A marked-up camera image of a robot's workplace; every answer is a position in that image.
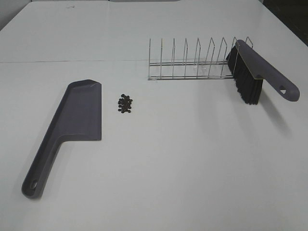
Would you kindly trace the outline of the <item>pile of coffee beans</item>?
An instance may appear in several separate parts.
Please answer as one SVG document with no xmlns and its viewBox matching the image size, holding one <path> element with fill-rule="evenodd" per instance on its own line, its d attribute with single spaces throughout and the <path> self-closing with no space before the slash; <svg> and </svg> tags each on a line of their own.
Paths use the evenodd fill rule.
<svg viewBox="0 0 308 231">
<path fill-rule="evenodd" d="M 131 113 L 131 104 L 133 100 L 129 95 L 121 94 L 121 98 L 118 100 L 118 111 L 121 113 Z"/>
</svg>

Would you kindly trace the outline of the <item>grey plastic dustpan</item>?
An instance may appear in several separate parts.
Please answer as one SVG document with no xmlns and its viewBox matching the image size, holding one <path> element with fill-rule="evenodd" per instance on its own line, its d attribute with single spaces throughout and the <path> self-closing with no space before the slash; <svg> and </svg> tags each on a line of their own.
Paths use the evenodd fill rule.
<svg viewBox="0 0 308 231">
<path fill-rule="evenodd" d="M 42 196 L 62 143 L 102 139 L 102 85 L 86 79 L 68 85 L 21 187 L 29 199 Z"/>
</svg>

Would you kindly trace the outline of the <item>grey hand brush black bristles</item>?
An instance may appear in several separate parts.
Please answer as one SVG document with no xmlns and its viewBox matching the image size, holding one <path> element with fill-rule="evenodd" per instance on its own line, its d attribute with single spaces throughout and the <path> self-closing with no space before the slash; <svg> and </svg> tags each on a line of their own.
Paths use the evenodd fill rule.
<svg viewBox="0 0 308 231">
<path fill-rule="evenodd" d="M 237 91 L 246 104 L 258 104 L 264 80 L 284 99 L 291 102 L 299 100 L 298 87 L 245 41 L 237 40 L 226 60 Z"/>
</svg>

